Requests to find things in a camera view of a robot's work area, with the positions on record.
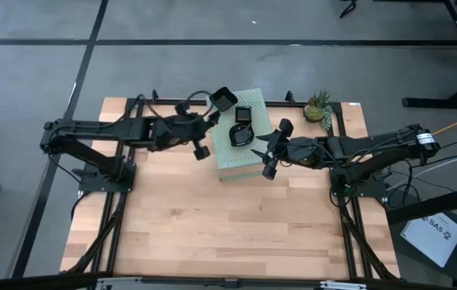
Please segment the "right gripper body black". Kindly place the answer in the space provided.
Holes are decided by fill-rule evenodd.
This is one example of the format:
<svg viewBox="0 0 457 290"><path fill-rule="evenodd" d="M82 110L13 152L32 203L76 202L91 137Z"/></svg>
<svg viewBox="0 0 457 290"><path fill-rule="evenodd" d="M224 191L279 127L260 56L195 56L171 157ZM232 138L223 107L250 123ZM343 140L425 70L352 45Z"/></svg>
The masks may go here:
<svg viewBox="0 0 457 290"><path fill-rule="evenodd" d="M322 149L317 140L307 137L291 138L293 129L293 124L287 118L282 118L279 129L272 132L276 135L275 140L266 142L265 154L269 158L267 161L262 160L264 164L262 175L266 179L273 180L275 178L278 163L316 170L322 168Z"/></svg>

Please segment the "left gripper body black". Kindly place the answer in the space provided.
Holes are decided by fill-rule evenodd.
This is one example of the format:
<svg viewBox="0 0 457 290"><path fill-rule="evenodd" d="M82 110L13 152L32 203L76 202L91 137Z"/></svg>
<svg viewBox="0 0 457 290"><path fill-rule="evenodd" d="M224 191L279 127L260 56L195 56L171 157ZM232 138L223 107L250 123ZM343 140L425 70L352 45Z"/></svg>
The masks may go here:
<svg viewBox="0 0 457 290"><path fill-rule="evenodd" d="M210 156L207 146L202 146L200 141L206 137L206 121L210 119L212 106L203 114L188 113L190 108L187 102L180 102L175 106L175 115L165 118L158 118L155 124L153 151L164 151L178 145L185 145L192 142L195 150L193 151L197 160L203 160Z"/></svg>

